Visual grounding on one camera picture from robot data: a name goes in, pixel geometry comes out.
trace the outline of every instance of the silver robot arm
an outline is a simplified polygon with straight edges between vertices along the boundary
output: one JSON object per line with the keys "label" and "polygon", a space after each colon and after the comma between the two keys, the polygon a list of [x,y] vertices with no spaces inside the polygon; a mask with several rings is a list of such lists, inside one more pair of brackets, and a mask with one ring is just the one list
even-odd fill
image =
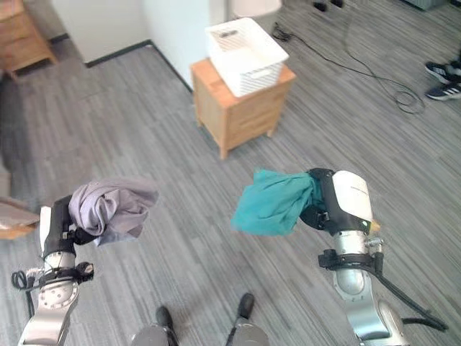
{"label": "silver robot arm", "polygon": [[370,272],[382,270],[382,240],[369,236],[372,210],[367,183],[346,171],[310,171],[321,184],[324,208],[307,209],[301,219],[328,231],[334,249],[319,256],[319,265],[334,270],[334,287],[344,299],[349,323],[364,346],[408,346],[401,318],[389,303],[373,295]]}
{"label": "silver robot arm", "polygon": [[74,244],[94,239],[81,229],[71,230],[68,202],[71,196],[57,201],[40,212],[40,244],[44,268],[27,271],[38,280],[38,307],[28,321],[18,346],[62,346],[70,325],[70,315],[79,299],[79,284],[91,280],[93,265],[75,266]]}

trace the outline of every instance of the wooden nightstand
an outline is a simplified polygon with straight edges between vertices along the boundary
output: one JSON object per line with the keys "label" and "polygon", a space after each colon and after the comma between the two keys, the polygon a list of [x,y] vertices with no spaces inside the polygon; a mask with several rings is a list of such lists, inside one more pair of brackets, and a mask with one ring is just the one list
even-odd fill
{"label": "wooden nightstand", "polygon": [[285,95],[296,75],[283,66],[274,86],[244,97],[235,97],[225,85],[211,61],[205,59],[191,66],[194,102],[199,125],[204,125],[220,147],[220,157],[262,134],[269,137],[280,118]]}
{"label": "wooden nightstand", "polygon": [[14,71],[45,59],[57,62],[22,0],[0,0],[0,68],[17,80]]}

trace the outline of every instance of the white basket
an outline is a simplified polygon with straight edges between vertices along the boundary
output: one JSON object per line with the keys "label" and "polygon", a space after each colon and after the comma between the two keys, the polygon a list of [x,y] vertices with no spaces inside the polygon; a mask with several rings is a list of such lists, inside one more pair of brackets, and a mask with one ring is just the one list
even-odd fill
{"label": "white basket", "polygon": [[254,20],[241,18],[205,32],[210,59],[235,96],[277,83],[288,54]]}

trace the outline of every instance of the floor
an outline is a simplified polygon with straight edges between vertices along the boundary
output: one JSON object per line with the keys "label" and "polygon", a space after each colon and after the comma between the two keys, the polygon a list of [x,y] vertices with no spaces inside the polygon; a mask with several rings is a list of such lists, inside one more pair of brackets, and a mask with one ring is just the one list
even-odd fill
{"label": "floor", "polygon": [[[448,61],[461,42],[461,11],[421,12],[399,0],[357,1],[351,51],[383,76],[419,94],[434,85],[429,59]],[[321,52],[356,68],[342,50],[349,16],[286,1],[280,22]],[[78,248],[93,262],[68,336],[72,345],[128,345],[172,311],[183,346],[224,345],[243,293],[256,296],[254,321],[271,345],[356,345],[330,272],[317,255],[328,234],[296,225],[284,238],[232,231],[230,219],[258,167],[301,172],[348,169],[368,182],[386,240],[385,274],[449,324],[440,333],[406,327],[412,345],[461,343],[461,101],[426,101],[422,115],[400,112],[370,78],[283,43],[297,74],[273,138],[230,152],[226,161],[194,121],[192,95],[152,48],[87,69],[71,41],[53,46],[60,63],[4,83],[0,144],[13,196],[32,209],[80,184],[141,175],[161,193],[139,241]],[[0,340],[15,345],[27,321],[13,270],[40,264],[36,236],[0,242]],[[413,316],[379,283],[378,296]]]}

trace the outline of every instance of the black cable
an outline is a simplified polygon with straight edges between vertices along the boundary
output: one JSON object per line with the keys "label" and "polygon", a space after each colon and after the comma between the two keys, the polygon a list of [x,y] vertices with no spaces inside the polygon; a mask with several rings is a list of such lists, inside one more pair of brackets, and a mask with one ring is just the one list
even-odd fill
{"label": "black cable", "polygon": [[29,318],[35,314],[34,302],[30,291],[34,289],[34,277],[26,277],[25,272],[19,270],[12,273],[12,285],[18,290],[23,290],[26,293],[27,310],[29,311]]}
{"label": "black cable", "polygon": [[[336,270],[336,269],[344,269],[345,266],[337,266],[337,267],[331,267],[329,268],[330,270]],[[365,265],[348,265],[347,268],[349,269],[358,269],[358,270],[364,270],[366,272],[369,272],[373,276],[375,276],[384,287],[386,287],[394,296],[399,298],[402,302],[404,302],[407,306],[412,308],[414,311],[416,311],[418,314],[422,315],[424,319],[417,319],[417,318],[406,318],[402,319],[402,322],[404,324],[424,324],[428,327],[434,328],[436,330],[439,330],[440,332],[444,332],[445,330],[448,330],[447,324],[443,322],[441,319],[433,316],[429,310],[424,309],[422,306],[417,304],[413,299],[408,297],[400,288],[398,288],[396,285],[394,285],[392,282],[390,282],[387,278],[385,278],[383,275],[379,275],[375,272],[375,270],[372,267],[368,267]]]}
{"label": "black cable", "polygon": [[[309,48],[315,54],[320,56],[323,60],[328,61],[329,63],[332,63],[333,65],[339,66],[341,68],[345,68],[346,70],[355,72],[357,74],[361,74],[363,76],[372,77],[373,79],[375,79],[378,82],[378,84],[381,86],[381,88],[385,91],[386,95],[392,101],[394,101],[394,103],[397,105],[398,109],[401,110],[402,112],[405,112],[405,113],[408,113],[408,114],[421,114],[421,113],[423,113],[425,108],[426,108],[426,105],[424,104],[424,101],[422,100],[422,98],[420,98],[420,96],[418,96],[418,94],[415,93],[415,91],[413,91],[410,87],[408,87],[405,84],[402,84],[402,83],[400,83],[398,81],[395,81],[395,80],[389,79],[389,78],[385,78],[385,77],[382,77],[382,76],[378,76],[377,74],[375,74],[375,72],[373,72],[373,70],[366,63],[364,63],[363,61],[361,61],[358,58],[354,57],[350,53],[349,46],[347,45],[346,39],[347,39],[347,36],[349,34],[349,28],[350,28],[351,21],[352,21],[352,16],[350,16],[349,21],[348,21],[347,26],[346,26],[346,29],[344,30],[344,35],[343,35],[343,40],[342,40],[344,50],[346,51],[346,54],[350,58],[354,59],[355,61],[357,61],[360,64],[362,64],[363,66],[365,66],[367,68],[367,70],[370,72],[369,74],[366,73],[366,72],[357,70],[355,68],[345,66],[345,65],[343,65],[341,63],[338,63],[335,60],[327,58],[326,56],[324,56],[324,54],[319,52],[312,45],[308,44],[302,37],[296,35],[293,32],[286,32],[286,31],[282,30],[278,23],[275,23],[274,29],[272,31],[272,37],[274,37],[277,40],[281,40],[282,42],[289,42],[292,38],[298,39],[303,45],[305,45],[307,48]],[[403,88],[404,90],[399,90],[395,94],[391,94],[384,87],[384,85],[382,84],[382,81],[386,81],[386,82],[398,85],[399,87]],[[411,101],[410,102],[403,102],[402,100],[400,100],[403,95],[406,95],[407,97],[409,97]],[[419,108],[420,108],[419,110],[408,110],[408,109],[404,108],[404,107],[410,108],[410,107],[416,106],[417,104],[419,104]]]}
{"label": "black cable", "polygon": [[428,327],[432,327],[437,329],[441,332],[448,329],[448,326],[443,322],[441,319],[438,319],[435,316],[432,316],[431,312],[425,310],[419,304],[417,304],[413,299],[408,297],[399,287],[391,283],[388,279],[384,276],[379,275],[376,278],[390,291],[399,298],[402,302],[404,302],[407,306],[411,307],[414,311],[418,312],[420,315],[424,317],[424,319],[406,319],[412,321],[411,323],[420,323],[424,324]]}

